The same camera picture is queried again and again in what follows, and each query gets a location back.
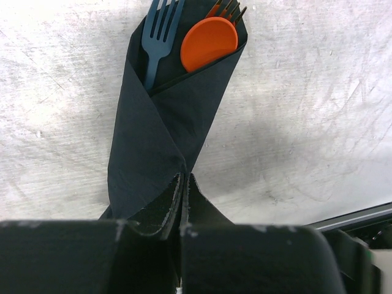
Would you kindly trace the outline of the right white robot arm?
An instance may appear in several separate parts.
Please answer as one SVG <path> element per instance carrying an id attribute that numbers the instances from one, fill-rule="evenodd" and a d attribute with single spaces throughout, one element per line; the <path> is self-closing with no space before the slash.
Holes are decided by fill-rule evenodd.
<path id="1" fill-rule="evenodd" d="M 309 226 L 234 224 L 187 180 L 181 221 L 184 293 L 390 293 L 360 240 Z"/>

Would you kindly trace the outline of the gold fork green handle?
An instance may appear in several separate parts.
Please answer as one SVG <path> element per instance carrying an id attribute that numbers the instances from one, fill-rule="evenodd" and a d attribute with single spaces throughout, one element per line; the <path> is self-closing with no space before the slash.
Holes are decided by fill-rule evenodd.
<path id="1" fill-rule="evenodd" d="M 240 9 L 240 3 L 235 2 L 234 0 L 230 0 L 226 4 L 224 3 L 223 0 L 218 0 L 209 10 L 209 12 L 206 15 L 206 18 L 221 17 L 228 20 L 234 26 L 236 26 L 243 19 L 246 10 L 247 10 L 246 6 Z"/>

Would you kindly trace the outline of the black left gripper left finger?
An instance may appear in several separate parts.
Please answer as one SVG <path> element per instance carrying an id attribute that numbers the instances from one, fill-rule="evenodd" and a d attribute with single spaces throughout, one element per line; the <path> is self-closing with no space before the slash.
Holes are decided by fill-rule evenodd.
<path id="1" fill-rule="evenodd" d="M 1 222 L 1 292 L 175 293 L 183 185 L 129 220 Z"/>

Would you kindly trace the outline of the blue plastic fork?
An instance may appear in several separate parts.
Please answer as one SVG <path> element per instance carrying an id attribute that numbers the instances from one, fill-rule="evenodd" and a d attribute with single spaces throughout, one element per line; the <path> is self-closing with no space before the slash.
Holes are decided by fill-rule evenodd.
<path id="1" fill-rule="evenodd" d="M 185 1 L 171 1 L 168 6 L 167 1 L 163 1 L 161 8 L 158 9 L 159 3 L 159 0 L 153 0 L 145 18 L 141 37 L 142 47 L 148 54 L 143 84 L 146 90 L 153 88 L 159 61 L 172 51 Z"/>

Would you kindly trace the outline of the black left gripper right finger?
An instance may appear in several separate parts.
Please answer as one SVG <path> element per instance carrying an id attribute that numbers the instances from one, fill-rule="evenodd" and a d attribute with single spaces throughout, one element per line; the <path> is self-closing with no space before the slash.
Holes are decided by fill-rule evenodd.
<path id="1" fill-rule="evenodd" d="M 183 193 L 184 293 L 344 293 L 326 238 L 296 225 L 239 225 L 190 176 Z"/>

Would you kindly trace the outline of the orange plastic spoon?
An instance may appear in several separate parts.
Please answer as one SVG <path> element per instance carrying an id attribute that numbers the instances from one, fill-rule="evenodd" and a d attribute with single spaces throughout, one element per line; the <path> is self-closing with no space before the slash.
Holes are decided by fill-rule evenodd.
<path id="1" fill-rule="evenodd" d="M 180 50 L 181 63 L 187 72 L 193 72 L 237 48 L 238 33 L 232 22 L 222 17 L 205 18 L 186 34 Z"/>

